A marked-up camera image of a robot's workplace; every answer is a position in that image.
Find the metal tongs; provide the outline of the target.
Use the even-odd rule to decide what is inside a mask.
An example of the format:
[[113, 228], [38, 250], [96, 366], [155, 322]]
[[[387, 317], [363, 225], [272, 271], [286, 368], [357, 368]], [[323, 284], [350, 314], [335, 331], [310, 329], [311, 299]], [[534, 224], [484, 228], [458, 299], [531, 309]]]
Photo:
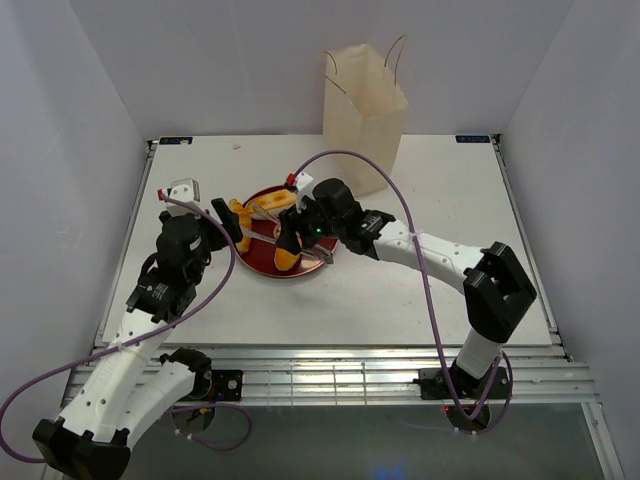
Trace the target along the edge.
[[278, 217], [276, 217], [271, 212], [265, 210], [260, 205], [255, 205], [254, 211], [259, 216], [263, 217], [266, 220], [271, 221], [277, 227], [279, 227], [280, 235], [278, 238], [268, 237], [266, 235], [260, 234], [258, 232], [255, 232], [253, 230], [243, 227], [242, 231], [245, 236], [251, 239], [260, 240], [260, 241], [275, 245], [277, 248], [286, 250], [292, 255], [306, 255], [308, 257], [316, 258], [324, 262], [325, 264], [334, 263], [333, 253], [330, 250], [322, 246], [304, 248], [302, 246], [301, 238], [299, 237], [298, 233], [294, 230], [293, 227], [288, 225], [283, 226]]

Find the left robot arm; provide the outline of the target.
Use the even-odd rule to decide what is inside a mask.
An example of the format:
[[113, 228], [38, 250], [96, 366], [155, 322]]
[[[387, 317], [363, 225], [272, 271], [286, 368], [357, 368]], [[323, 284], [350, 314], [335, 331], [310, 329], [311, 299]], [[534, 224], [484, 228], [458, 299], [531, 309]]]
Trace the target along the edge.
[[160, 358], [154, 378], [139, 377], [196, 297], [215, 251], [241, 240], [237, 214], [212, 200], [220, 225], [195, 202], [170, 201], [181, 213], [160, 216], [156, 251], [144, 264], [115, 339], [76, 397], [55, 420], [41, 420], [32, 438], [46, 463], [73, 479], [118, 479], [140, 437], [180, 400], [212, 389], [211, 361], [179, 348]]

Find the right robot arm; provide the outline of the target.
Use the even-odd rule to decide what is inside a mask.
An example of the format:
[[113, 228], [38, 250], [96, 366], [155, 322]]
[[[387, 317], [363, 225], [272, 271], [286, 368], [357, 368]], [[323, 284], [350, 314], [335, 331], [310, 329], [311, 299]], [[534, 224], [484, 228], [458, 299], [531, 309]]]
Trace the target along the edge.
[[492, 363], [537, 298], [514, 251], [500, 242], [480, 248], [414, 233], [391, 214], [363, 209], [337, 178], [316, 182], [301, 173], [289, 176], [286, 187], [296, 202], [279, 215], [279, 248], [299, 253], [336, 238], [353, 254], [425, 268], [463, 295], [470, 331], [449, 374], [459, 395], [483, 390]]

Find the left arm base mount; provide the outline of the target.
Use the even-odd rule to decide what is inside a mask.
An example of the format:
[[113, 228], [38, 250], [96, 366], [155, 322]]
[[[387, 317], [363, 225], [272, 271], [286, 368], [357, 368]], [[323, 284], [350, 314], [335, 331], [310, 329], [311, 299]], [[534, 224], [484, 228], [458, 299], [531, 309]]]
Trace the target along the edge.
[[180, 347], [171, 354], [162, 354], [160, 363], [180, 363], [195, 374], [191, 391], [181, 401], [240, 401], [244, 373], [242, 370], [214, 369], [204, 353]]

